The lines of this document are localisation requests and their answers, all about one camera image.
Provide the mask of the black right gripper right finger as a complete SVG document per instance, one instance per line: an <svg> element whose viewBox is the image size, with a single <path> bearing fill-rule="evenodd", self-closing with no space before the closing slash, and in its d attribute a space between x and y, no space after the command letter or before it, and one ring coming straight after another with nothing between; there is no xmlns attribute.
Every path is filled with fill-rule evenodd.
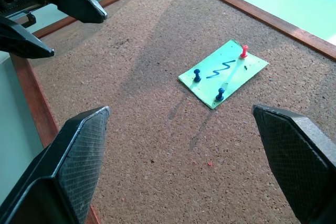
<svg viewBox="0 0 336 224"><path fill-rule="evenodd" d="M335 143L308 117L254 105L270 169L301 223L335 223Z"/></svg>

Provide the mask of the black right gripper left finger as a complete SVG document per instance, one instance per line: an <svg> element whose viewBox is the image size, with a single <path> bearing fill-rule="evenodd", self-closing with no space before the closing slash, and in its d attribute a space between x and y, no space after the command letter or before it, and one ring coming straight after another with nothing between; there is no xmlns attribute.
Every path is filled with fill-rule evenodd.
<svg viewBox="0 0 336 224"><path fill-rule="evenodd" d="M1 223L85 223L101 172L110 107L68 119L1 204Z"/></svg>

